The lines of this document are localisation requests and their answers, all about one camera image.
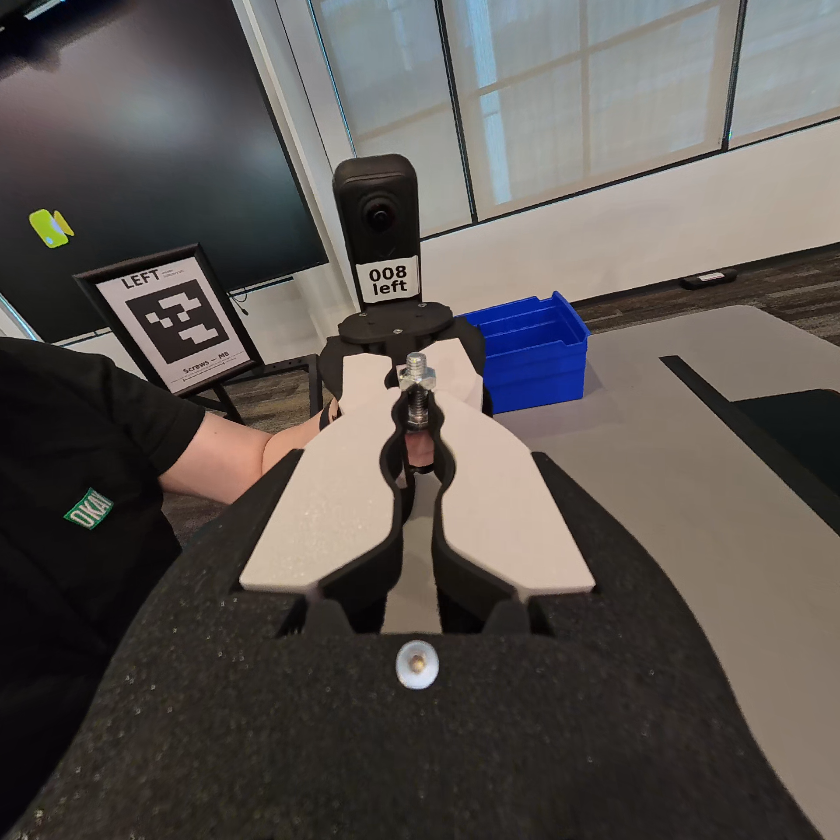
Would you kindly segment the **large window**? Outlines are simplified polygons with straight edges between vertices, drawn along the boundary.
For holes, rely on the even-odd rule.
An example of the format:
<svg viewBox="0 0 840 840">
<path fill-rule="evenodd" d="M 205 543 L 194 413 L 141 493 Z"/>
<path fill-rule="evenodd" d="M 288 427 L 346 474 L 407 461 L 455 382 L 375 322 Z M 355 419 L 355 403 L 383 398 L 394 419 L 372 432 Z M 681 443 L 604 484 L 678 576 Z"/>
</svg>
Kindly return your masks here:
<svg viewBox="0 0 840 840">
<path fill-rule="evenodd" d="M 308 2 L 358 156 L 423 236 L 838 116 L 833 1 Z"/>
</svg>

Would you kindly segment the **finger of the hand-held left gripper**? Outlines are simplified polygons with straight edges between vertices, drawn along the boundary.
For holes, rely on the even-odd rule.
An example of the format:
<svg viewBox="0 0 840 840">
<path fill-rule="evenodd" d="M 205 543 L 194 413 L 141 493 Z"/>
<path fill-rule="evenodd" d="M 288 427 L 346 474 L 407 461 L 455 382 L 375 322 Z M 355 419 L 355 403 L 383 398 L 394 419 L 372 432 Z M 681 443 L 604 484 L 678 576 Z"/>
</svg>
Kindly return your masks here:
<svg viewBox="0 0 840 840">
<path fill-rule="evenodd" d="M 343 418 L 353 427 L 394 427 L 393 408 L 401 392 L 385 386 L 393 363 L 386 355 L 357 353 L 343 359 Z"/>
<path fill-rule="evenodd" d="M 456 403 L 482 412 L 484 382 L 459 339 L 437 341 L 425 349 L 427 367 L 433 369 L 435 384 L 432 392 L 441 422 L 446 410 Z"/>
</svg>

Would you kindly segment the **large black wall screen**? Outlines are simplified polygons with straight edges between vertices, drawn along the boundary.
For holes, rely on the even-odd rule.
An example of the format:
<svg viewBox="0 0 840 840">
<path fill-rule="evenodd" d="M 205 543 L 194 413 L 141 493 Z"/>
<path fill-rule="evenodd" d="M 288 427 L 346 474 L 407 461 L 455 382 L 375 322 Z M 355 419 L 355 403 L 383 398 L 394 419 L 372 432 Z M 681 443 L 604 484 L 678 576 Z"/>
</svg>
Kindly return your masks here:
<svg viewBox="0 0 840 840">
<path fill-rule="evenodd" d="M 47 342 L 73 280 L 199 243 L 227 291 L 327 258 L 232 2 L 59 2 L 2 32 L 2 294 Z"/>
</svg>

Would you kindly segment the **blue plastic bin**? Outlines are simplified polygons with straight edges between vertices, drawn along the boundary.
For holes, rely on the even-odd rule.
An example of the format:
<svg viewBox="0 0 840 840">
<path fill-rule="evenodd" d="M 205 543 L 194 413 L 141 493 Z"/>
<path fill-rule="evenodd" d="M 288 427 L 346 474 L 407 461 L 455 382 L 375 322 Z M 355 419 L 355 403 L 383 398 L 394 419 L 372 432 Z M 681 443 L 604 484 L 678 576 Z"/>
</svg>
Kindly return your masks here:
<svg viewBox="0 0 840 840">
<path fill-rule="evenodd" d="M 483 378 L 495 414 L 582 398 L 590 331 L 558 291 L 465 318 L 486 340 Z"/>
</svg>

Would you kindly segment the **person's left forearm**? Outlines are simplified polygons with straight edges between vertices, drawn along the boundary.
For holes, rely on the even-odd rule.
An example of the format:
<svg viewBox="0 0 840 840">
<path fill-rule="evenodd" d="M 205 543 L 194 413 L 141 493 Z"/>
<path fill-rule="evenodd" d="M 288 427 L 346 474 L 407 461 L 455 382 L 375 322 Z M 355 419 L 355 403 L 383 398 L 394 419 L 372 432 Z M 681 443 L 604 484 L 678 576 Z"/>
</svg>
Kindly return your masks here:
<svg viewBox="0 0 840 840">
<path fill-rule="evenodd" d="M 230 504 L 320 430 L 320 416 L 270 435 L 207 413 L 190 444 L 160 477 L 164 491 Z"/>
</svg>

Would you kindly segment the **steel hex bolt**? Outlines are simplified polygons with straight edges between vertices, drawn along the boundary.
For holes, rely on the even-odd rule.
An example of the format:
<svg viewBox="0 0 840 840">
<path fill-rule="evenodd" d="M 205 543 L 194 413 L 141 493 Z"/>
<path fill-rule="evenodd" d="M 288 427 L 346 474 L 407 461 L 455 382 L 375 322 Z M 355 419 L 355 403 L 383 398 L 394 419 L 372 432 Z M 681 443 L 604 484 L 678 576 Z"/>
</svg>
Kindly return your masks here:
<svg viewBox="0 0 840 840">
<path fill-rule="evenodd" d="M 406 365 L 410 369 L 422 370 L 424 367 L 428 368 L 427 357 L 425 353 L 409 353 L 406 357 Z M 427 395 L 429 391 L 414 387 L 407 392 L 410 396 L 407 409 L 407 428 L 412 433 L 422 431 L 427 428 L 428 424 Z"/>
</svg>

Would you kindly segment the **person's black shirt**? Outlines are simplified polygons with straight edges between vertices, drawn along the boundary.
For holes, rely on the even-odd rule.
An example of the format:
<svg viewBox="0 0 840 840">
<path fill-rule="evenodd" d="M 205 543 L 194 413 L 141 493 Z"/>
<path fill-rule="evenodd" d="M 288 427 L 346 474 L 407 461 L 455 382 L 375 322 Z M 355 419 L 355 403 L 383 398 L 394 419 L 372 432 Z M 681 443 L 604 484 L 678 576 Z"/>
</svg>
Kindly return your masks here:
<svg viewBox="0 0 840 840">
<path fill-rule="evenodd" d="M 2 833 L 182 550 L 159 477 L 204 417 L 109 358 L 2 339 Z"/>
</svg>

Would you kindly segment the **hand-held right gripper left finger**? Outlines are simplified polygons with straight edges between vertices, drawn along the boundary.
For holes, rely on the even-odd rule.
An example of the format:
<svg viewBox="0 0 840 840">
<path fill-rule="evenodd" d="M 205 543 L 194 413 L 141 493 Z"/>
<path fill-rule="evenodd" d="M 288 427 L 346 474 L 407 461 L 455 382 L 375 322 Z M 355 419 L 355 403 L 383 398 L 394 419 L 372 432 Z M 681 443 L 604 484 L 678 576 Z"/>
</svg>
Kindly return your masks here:
<svg viewBox="0 0 840 840">
<path fill-rule="evenodd" d="M 403 570 L 404 432 L 383 391 L 303 450 L 239 577 L 246 591 L 341 604 L 358 633 L 382 630 Z"/>
</svg>

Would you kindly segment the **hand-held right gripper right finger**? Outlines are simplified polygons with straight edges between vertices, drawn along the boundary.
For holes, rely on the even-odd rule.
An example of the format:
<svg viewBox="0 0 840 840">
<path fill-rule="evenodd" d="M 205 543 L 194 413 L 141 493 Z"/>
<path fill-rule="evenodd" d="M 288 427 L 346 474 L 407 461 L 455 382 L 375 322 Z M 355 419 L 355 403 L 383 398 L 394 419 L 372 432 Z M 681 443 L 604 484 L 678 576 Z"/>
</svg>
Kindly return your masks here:
<svg viewBox="0 0 840 840">
<path fill-rule="evenodd" d="M 438 592 L 486 623 L 498 604 L 590 593 L 595 579 L 555 498 L 560 469 L 447 392 L 429 398 L 440 481 L 432 537 Z"/>
</svg>

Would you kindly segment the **black framed marker sign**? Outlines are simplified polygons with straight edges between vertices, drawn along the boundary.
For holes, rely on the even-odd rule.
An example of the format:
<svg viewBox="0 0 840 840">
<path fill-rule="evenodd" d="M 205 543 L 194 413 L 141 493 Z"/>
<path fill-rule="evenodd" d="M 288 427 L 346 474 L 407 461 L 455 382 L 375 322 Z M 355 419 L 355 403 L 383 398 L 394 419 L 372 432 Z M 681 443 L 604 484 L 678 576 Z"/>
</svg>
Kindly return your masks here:
<svg viewBox="0 0 840 840">
<path fill-rule="evenodd" d="M 263 361 L 202 247 L 73 276 L 149 382 L 191 396 Z"/>
</svg>

